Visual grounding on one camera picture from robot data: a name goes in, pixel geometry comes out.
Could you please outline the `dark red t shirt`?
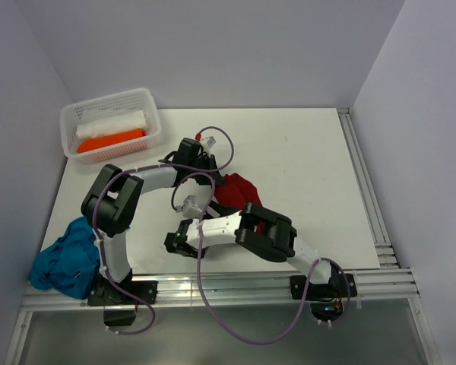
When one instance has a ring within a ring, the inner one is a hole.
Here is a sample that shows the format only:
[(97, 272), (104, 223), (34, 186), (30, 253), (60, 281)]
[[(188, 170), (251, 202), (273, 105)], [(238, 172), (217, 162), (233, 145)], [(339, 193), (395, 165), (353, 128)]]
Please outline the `dark red t shirt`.
[(220, 205), (242, 210), (248, 203), (262, 206), (257, 188), (238, 173), (226, 174), (214, 197)]

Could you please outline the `white plastic basket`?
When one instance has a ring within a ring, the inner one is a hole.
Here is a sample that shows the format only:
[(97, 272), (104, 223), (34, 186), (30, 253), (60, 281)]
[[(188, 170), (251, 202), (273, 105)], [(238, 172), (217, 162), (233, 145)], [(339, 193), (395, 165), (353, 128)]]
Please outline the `white plastic basket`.
[(137, 88), (65, 106), (59, 117), (64, 155), (96, 163), (163, 142), (154, 98)]

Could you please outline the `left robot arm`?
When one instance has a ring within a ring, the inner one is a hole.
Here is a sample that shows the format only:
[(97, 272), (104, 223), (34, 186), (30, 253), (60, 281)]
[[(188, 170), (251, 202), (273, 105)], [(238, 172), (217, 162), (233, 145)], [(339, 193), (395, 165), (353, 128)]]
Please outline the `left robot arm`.
[(200, 186), (223, 184), (211, 153), (214, 137), (183, 138), (177, 150), (157, 165), (122, 170), (105, 165), (81, 204), (81, 213), (93, 228), (100, 252), (100, 269), (87, 298), (90, 306), (152, 304), (157, 283), (134, 281), (126, 250), (126, 231), (131, 226), (141, 195), (176, 188), (194, 173)]

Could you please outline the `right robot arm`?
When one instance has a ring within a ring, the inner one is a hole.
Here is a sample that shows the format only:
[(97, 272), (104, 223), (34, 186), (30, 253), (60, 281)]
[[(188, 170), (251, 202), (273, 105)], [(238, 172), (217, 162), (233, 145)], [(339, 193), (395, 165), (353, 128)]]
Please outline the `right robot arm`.
[(338, 270), (298, 237), (287, 216), (255, 203), (234, 208), (217, 202), (209, 203), (203, 216), (187, 212), (183, 216), (178, 229), (164, 240), (169, 253), (196, 259), (212, 246), (236, 244), (267, 262), (287, 263), (304, 275), (316, 265), (309, 281), (324, 297), (340, 286)]

